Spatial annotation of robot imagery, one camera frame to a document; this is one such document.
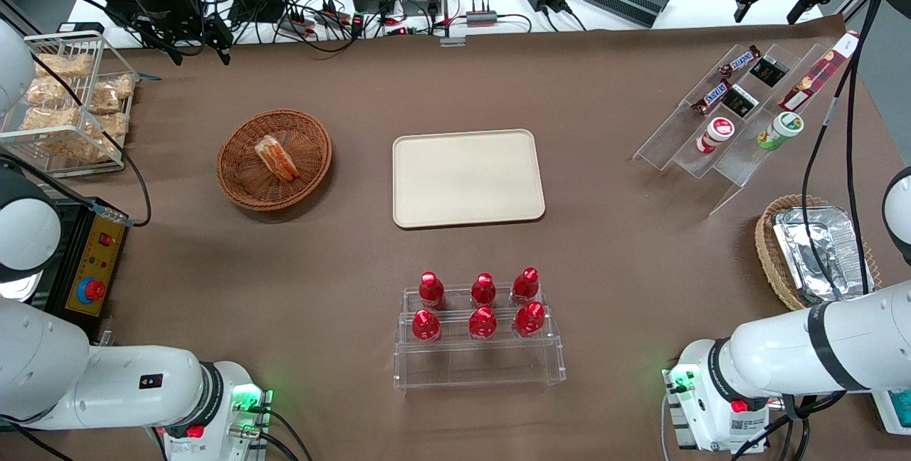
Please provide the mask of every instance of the yellow label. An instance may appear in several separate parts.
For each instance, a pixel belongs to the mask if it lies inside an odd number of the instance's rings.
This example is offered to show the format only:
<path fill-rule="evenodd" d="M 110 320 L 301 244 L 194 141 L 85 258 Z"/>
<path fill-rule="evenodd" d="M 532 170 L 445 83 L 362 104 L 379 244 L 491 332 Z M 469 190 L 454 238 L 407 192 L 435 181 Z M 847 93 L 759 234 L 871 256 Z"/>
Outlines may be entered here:
<path fill-rule="evenodd" d="M 120 244 L 123 243 L 124 233 L 127 227 L 122 224 L 114 224 L 111 221 L 95 216 L 92 222 L 92 230 L 85 241 L 85 249 L 82 251 L 82 258 L 79 260 L 79 267 L 75 272 L 73 286 L 69 289 L 69 295 L 66 296 L 66 309 L 73 312 L 85 313 L 93 317 L 101 315 L 101 306 L 107 299 L 107 289 L 110 288 L 111 272 L 114 270 L 114 263 L 117 261 L 117 254 L 120 253 Z M 102 243 L 102 236 L 110 236 L 110 246 Z M 85 304 L 79 301 L 78 289 L 82 282 L 97 280 L 104 283 L 105 295 L 101 299 Z"/>

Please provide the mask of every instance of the tiered acrylic display stand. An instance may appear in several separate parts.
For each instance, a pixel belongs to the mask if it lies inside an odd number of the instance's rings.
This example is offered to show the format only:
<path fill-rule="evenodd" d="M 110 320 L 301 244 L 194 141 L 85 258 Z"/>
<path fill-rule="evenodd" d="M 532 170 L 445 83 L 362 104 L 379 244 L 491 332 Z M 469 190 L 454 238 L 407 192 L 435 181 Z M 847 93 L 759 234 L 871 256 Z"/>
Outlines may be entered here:
<path fill-rule="evenodd" d="M 719 84 L 722 79 L 718 73 L 719 66 L 726 65 L 746 51 L 746 47 L 735 45 L 727 55 L 719 59 L 702 81 L 683 98 L 683 101 L 680 101 L 673 114 L 658 127 L 658 130 L 648 138 L 645 144 L 642 144 L 642 147 L 633 156 L 633 159 L 645 159 L 660 171 L 664 171 L 671 163 L 674 163 L 686 169 L 686 172 L 697 179 L 701 179 L 714 169 L 730 180 L 731 188 L 709 215 L 714 214 L 725 203 L 731 201 L 731 198 L 736 196 L 743 186 L 746 186 L 759 166 L 771 155 L 771 151 L 759 147 L 756 137 L 769 126 L 778 114 L 785 112 L 778 106 L 778 101 L 797 82 L 800 82 L 810 67 L 825 55 L 828 49 L 821 45 L 814 45 L 806 55 L 797 57 L 781 46 L 772 45 L 767 52 L 764 52 L 764 55 L 772 57 L 789 69 L 788 73 L 773 88 L 749 72 L 754 63 L 749 63 L 746 68 L 742 68 L 728 78 L 728 82 L 732 85 L 738 85 L 759 101 L 759 104 L 752 108 L 746 117 L 741 118 L 722 103 L 716 104 L 704 116 L 690 108 Z M 810 97 L 795 112 L 800 114 L 812 100 L 813 97 Z M 733 137 L 720 144 L 715 152 L 703 154 L 696 149 L 696 139 L 705 132 L 709 121 L 716 117 L 726 117 L 732 121 L 735 128 Z"/>
<path fill-rule="evenodd" d="M 488 340 L 473 340 L 468 335 L 471 286 L 446 287 L 446 310 L 434 312 L 440 319 L 442 338 L 424 344 L 411 332 L 414 312 L 421 305 L 417 287 L 404 289 L 396 332 L 396 375 L 394 386 L 407 391 L 414 388 L 446 386 L 489 386 L 504 383 L 560 383 L 566 380 L 563 342 L 547 306 L 543 290 L 536 301 L 546 310 L 544 327 L 528 338 L 512 332 L 518 307 L 510 304 L 511 282 L 499 282 L 493 307 L 497 332 Z"/>

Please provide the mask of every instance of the red button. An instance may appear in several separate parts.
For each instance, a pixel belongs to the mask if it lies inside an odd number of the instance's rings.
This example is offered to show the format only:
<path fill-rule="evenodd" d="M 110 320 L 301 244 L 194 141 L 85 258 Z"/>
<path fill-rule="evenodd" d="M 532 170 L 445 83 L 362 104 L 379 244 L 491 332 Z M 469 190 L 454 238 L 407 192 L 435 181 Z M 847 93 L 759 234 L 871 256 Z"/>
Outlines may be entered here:
<path fill-rule="evenodd" d="M 202 428 L 202 425 L 191 425 L 189 428 L 186 428 L 186 437 L 187 438 L 202 438 L 202 433 L 205 432 L 205 429 Z"/>
<path fill-rule="evenodd" d="M 105 284 L 104 282 L 98 282 L 98 280 L 93 280 L 85 286 L 85 296 L 89 301 L 98 301 L 99 299 L 105 296 Z"/>
<path fill-rule="evenodd" d="M 735 413 L 743 413 L 749 411 L 749 406 L 746 401 L 734 401 L 731 403 L 731 409 Z"/>

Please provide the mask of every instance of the white bottle with green label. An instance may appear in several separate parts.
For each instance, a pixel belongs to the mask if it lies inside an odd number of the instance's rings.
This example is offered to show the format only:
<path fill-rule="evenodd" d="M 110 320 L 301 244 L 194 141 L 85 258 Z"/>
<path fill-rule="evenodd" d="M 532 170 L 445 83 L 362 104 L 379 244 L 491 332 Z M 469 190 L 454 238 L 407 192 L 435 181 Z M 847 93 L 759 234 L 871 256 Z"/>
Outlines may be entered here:
<path fill-rule="evenodd" d="M 800 134 L 804 130 L 804 120 L 796 113 L 781 113 L 772 120 L 769 127 L 756 137 L 761 149 L 777 150 L 784 141 Z"/>

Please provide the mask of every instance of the brown tabletop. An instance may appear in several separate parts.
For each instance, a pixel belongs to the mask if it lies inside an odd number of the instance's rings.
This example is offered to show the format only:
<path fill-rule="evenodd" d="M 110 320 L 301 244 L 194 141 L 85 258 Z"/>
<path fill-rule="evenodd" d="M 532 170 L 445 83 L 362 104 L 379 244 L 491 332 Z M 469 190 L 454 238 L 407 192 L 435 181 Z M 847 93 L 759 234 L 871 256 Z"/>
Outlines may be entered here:
<path fill-rule="evenodd" d="M 824 89 L 747 188 L 706 215 L 720 179 L 658 173 L 631 156 L 733 43 L 794 53 L 830 45 L 838 19 L 792 27 L 478 36 L 465 48 L 410 36 L 324 56 L 302 45 L 242 46 L 173 66 L 128 52 L 143 82 L 127 149 L 151 193 L 153 221 L 127 238 L 113 321 L 120 344 L 162 344 L 244 365 L 275 390 L 275 409 L 316 461 L 660 459 L 660 370 L 690 341 L 786 312 L 765 280 L 754 224 L 801 174 L 833 94 Z M 325 185 L 289 211 L 228 202 L 215 156 L 234 127 L 273 108 L 325 124 L 335 158 Z M 908 269 L 879 214 L 902 167 L 868 93 L 857 94 L 855 184 L 863 234 L 886 285 Z M 816 163 L 811 194 L 846 207 L 845 108 Z M 527 128 L 536 137 L 547 213 L 540 221 L 404 231 L 391 219 L 391 143 L 404 134 Z M 127 170 L 78 180 L 140 218 Z M 393 389 L 403 286 L 540 269 L 563 334 L 565 383 Z M 274 428 L 280 438 L 290 439 Z M 139 428 L 42 433 L 72 458 L 155 460 Z M 780 445 L 774 438 L 775 445 Z M 668 441 L 674 444 L 673 433 Z M 813 416 L 806 460 L 899 460 L 911 439 L 874 426 L 850 396 Z M 726 459 L 671 449 L 671 459 Z M 279 452 L 270 452 L 273 459 Z M 758 457 L 777 457 L 777 450 Z M 0 458 L 46 459 L 17 435 Z"/>

